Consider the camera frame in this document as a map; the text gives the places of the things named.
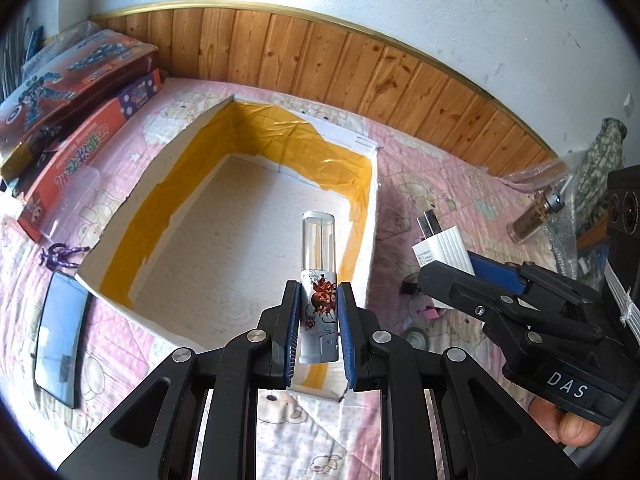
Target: finger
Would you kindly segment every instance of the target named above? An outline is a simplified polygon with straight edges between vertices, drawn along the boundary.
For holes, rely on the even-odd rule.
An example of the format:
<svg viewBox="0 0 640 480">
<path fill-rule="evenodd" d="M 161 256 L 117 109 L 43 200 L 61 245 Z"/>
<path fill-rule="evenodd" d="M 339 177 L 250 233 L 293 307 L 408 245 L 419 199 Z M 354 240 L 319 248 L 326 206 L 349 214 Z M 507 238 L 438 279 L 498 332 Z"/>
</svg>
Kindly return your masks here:
<svg viewBox="0 0 640 480">
<path fill-rule="evenodd" d="M 568 446 L 586 446 L 596 438 L 600 426 L 575 413 L 567 413 L 558 427 L 558 437 Z"/>
<path fill-rule="evenodd" d="M 548 400 L 536 397 L 529 405 L 529 415 L 546 431 L 554 442 L 559 442 L 558 427 L 564 412 Z"/>
</svg>

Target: toy box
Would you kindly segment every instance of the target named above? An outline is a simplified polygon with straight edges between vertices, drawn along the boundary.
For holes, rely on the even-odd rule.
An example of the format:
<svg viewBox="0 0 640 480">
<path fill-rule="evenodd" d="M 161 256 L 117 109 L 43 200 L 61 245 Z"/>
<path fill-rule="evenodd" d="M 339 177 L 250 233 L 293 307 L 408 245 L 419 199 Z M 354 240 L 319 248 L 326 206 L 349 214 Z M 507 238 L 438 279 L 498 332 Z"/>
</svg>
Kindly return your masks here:
<svg viewBox="0 0 640 480">
<path fill-rule="evenodd" d="M 224 346 L 300 280 L 302 217 L 335 217 L 338 281 L 366 304 L 377 146 L 327 121 L 233 97 L 171 140 L 76 278 L 175 344 Z M 344 364 L 296 364 L 292 388 L 339 400 Z"/>
<path fill-rule="evenodd" d="M 18 224 L 34 241 L 40 241 L 41 226 L 64 193 L 69 179 L 81 166 L 89 164 L 122 125 L 160 89 L 160 75 L 155 69 L 105 102 L 56 147 L 28 190 L 13 199 L 14 204 L 6 206 L 5 212 L 17 218 Z"/>
<path fill-rule="evenodd" d="M 20 176 L 101 102 L 157 67 L 156 47 L 112 30 L 48 62 L 0 104 L 0 176 Z"/>
</svg>

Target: metal lid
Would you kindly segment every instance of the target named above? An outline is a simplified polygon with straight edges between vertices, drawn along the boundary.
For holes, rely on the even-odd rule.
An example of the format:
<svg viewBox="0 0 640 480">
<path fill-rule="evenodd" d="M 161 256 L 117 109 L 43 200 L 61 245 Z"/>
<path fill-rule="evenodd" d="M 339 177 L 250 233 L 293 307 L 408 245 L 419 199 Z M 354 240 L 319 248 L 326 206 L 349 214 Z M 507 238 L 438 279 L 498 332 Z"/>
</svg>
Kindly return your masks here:
<svg viewBox="0 0 640 480">
<path fill-rule="evenodd" d="M 557 213 L 564 207 L 564 202 L 562 201 L 562 197 L 558 193 L 558 191 L 549 186 L 544 190 L 545 200 L 549 204 L 551 211 Z"/>
<path fill-rule="evenodd" d="M 302 215 L 302 270 L 335 272 L 335 218 L 307 211 Z"/>
</svg>

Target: gold trim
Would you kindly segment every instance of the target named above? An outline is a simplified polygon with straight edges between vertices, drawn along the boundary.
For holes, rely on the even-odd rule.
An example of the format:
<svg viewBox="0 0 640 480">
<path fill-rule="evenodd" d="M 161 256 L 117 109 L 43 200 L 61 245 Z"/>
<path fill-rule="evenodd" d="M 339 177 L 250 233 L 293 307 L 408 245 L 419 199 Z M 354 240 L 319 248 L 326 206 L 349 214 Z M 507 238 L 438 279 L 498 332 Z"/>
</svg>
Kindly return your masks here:
<svg viewBox="0 0 640 480">
<path fill-rule="evenodd" d="M 485 89 L 478 86 L 471 79 L 466 78 L 461 73 L 455 71 L 449 65 L 435 59 L 434 57 L 425 54 L 421 50 L 412 47 L 409 44 L 396 40 L 382 32 L 373 30 L 372 28 L 363 27 L 356 23 L 348 22 L 340 18 L 334 18 L 327 14 L 321 14 L 320 12 L 313 12 L 312 10 L 297 9 L 295 7 L 287 7 L 276 4 L 264 4 L 260 2 L 240 2 L 237 0 L 168 0 L 165 2 L 158 2 L 154 4 L 145 4 L 133 7 L 124 7 L 123 9 L 110 10 L 102 14 L 97 14 L 91 17 L 91 20 L 103 21 L 110 18 L 120 18 L 122 16 L 131 16 L 132 14 L 139 14 L 142 12 L 153 12 L 155 10 L 169 10 L 169 9 L 191 9 L 194 7 L 215 7 L 222 9 L 236 9 L 236 10 L 256 10 L 258 12 L 270 12 L 273 14 L 283 14 L 285 16 L 292 16 L 294 18 L 302 18 L 312 22 L 326 23 L 327 25 L 336 25 L 337 27 L 344 28 L 350 32 L 356 32 L 363 34 L 369 38 L 385 43 L 388 46 L 401 50 L 411 56 L 414 56 L 421 62 L 427 63 L 431 66 L 441 70 L 449 77 L 452 77 L 456 81 L 461 82 L 463 85 L 471 88 L 480 97 L 483 97 L 487 101 L 491 102 L 501 112 L 509 116 L 519 127 L 521 127 L 527 134 L 529 134 L 540 146 L 542 146 L 548 152 L 558 156 L 554 150 L 520 117 L 507 108 L 501 101 L 489 94 Z"/>
</svg>

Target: blue gripper pad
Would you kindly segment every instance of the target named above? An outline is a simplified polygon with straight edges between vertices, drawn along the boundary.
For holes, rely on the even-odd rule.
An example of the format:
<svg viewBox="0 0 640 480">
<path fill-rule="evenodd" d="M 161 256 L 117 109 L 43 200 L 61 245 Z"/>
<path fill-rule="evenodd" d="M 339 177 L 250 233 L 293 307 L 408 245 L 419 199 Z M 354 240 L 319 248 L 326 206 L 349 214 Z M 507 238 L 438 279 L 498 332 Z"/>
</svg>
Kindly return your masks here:
<svg viewBox="0 0 640 480">
<path fill-rule="evenodd" d="M 287 329 L 287 339 L 284 347 L 284 376 L 287 378 L 287 386 L 291 386 L 293 371 L 296 365 L 296 349 L 298 348 L 298 325 L 300 323 L 300 284 L 296 283 L 293 308 L 289 315 L 289 327 Z"/>
<path fill-rule="evenodd" d="M 518 296 L 524 294 L 526 285 L 520 281 L 515 270 L 471 252 L 469 259 L 477 278 L 506 288 Z"/>
<path fill-rule="evenodd" d="M 353 390 L 356 384 L 356 354 L 353 349 L 349 317 L 347 316 L 346 301 L 342 285 L 338 285 L 338 328 L 340 329 L 340 344 L 342 346 L 342 360 L 344 361 L 344 376 Z"/>
</svg>

